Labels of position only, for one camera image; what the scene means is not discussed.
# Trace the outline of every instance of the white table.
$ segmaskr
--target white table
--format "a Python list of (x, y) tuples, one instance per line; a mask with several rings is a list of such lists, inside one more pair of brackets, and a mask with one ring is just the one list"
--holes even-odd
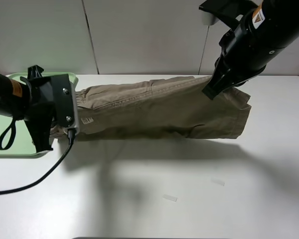
[[(78, 77), (80, 90), (171, 76)], [(299, 239), (299, 77), (260, 76), (240, 89), (252, 110), (237, 140), (76, 143), (41, 184), (0, 196), (0, 239)], [(38, 179), (66, 145), (53, 147), (0, 159), (0, 190)]]

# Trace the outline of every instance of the orange label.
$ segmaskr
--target orange label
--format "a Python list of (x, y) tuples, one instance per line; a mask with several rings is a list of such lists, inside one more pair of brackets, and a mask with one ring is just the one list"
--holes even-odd
[(261, 3), (258, 8), (254, 11), (253, 13), (253, 18), (256, 16), (256, 14), (260, 11), (260, 9), (262, 8), (263, 3)]
[(18, 97), (22, 97), (22, 87), (18, 81), (12, 80), (12, 94)]

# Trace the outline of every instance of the khaki pants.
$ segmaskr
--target khaki pants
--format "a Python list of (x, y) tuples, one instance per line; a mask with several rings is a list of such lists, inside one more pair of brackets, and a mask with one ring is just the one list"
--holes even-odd
[[(201, 90), (210, 77), (175, 77), (93, 86), (76, 93), (78, 140), (126, 138), (237, 138), (251, 106), (236, 88), (214, 100)], [(63, 134), (54, 129), (52, 137)]]

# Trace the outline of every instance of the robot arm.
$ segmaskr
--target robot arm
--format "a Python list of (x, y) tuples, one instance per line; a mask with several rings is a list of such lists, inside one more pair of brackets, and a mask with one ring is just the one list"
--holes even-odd
[[(52, 150), (49, 144), (52, 126), (79, 131), (75, 90), (68, 75), (43, 77), (42, 72), (39, 66), (30, 67), (27, 78), (21, 77), (25, 84), (0, 74), (0, 115), (12, 118), (0, 136), (0, 150), (12, 146), (17, 120), (25, 121), (37, 152)], [(3, 147), (2, 141), (9, 130), (10, 140)]]
[[(221, 54), (203, 93), (211, 100), (263, 72), (266, 64), (299, 37), (299, 0), (207, 0), (199, 9), (230, 30), (221, 38)], [(240, 21), (237, 16), (243, 15)]]

